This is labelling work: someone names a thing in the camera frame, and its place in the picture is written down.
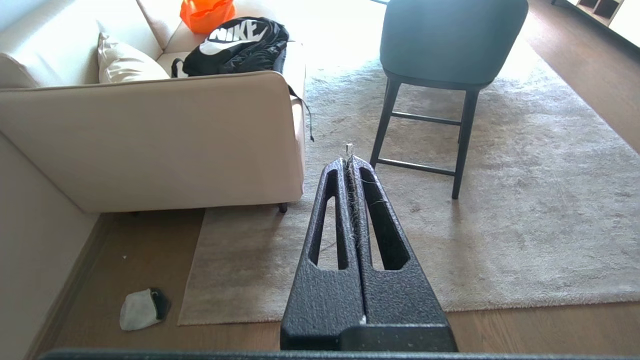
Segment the backpack strap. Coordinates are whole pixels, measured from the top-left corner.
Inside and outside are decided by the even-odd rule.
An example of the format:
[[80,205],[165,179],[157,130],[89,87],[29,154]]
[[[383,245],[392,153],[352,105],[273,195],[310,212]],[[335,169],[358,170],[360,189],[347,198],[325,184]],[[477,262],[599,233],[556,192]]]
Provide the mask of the backpack strap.
[[307,105],[307,102],[303,98],[301,98],[300,96],[298,96],[298,94],[296,94],[296,92],[293,90],[291,85],[287,84],[287,86],[289,87],[289,95],[300,100],[302,102],[302,105],[304,105],[307,108],[307,112],[309,112],[309,138],[311,139],[311,141],[316,142],[316,139],[314,139],[314,122],[311,117],[311,109],[309,109],[309,105]]
[[173,63],[171,63],[171,77],[172,78],[177,78],[178,77],[178,63],[182,63],[184,65],[184,61],[182,61],[182,59],[180,59],[180,58],[173,59]]

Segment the wooden floor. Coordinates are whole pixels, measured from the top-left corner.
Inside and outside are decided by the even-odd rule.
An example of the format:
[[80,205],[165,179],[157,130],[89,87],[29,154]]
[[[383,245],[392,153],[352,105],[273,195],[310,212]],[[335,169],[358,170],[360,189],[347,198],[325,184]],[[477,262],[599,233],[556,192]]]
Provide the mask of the wooden floor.
[[[640,150],[640,55],[571,8],[529,2],[523,35]],[[176,326],[203,214],[194,209],[118,215],[61,322],[54,347],[277,350],[277,323]],[[168,319],[142,331],[121,331],[118,316],[124,297],[150,286],[172,299]],[[464,352],[640,354],[640,304],[635,303],[448,316]]]

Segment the beige rug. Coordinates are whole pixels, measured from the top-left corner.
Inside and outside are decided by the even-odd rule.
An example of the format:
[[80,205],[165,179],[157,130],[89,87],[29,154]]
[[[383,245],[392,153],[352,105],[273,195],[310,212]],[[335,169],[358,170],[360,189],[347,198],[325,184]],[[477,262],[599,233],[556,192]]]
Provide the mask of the beige rug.
[[[345,143],[371,153],[385,77],[381,8],[367,9],[355,22],[368,37],[337,41],[337,26],[307,42],[316,142],[304,197],[284,216],[207,210],[180,325],[281,319],[320,171]],[[396,109],[455,119],[462,100],[403,86]],[[382,156],[452,167],[456,130],[393,119]],[[524,42],[481,92],[458,201],[451,177],[385,165],[378,175],[446,311],[640,300],[640,156]],[[331,268],[327,233],[321,263]]]

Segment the white throw pillow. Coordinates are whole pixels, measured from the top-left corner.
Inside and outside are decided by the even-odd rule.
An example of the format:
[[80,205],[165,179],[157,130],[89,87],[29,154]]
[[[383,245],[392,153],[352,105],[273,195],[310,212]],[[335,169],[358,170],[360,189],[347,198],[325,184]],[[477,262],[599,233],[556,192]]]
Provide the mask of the white throw pillow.
[[170,78],[147,54],[103,33],[98,43],[98,65],[100,84]]

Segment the black backpack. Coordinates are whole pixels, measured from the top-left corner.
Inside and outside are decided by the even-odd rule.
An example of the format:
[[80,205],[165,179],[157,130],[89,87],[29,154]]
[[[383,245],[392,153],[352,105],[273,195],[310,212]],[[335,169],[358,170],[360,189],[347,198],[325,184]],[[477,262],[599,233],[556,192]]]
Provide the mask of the black backpack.
[[[218,26],[184,59],[176,58],[171,77],[178,77],[179,62],[188,76],[234,74],[261,70],[282,73],[289,32],[282,24],[265,17],[239,17]],[[289,86],[289,93],[306,102]],[[310,138],[314,141],[309,116]]]

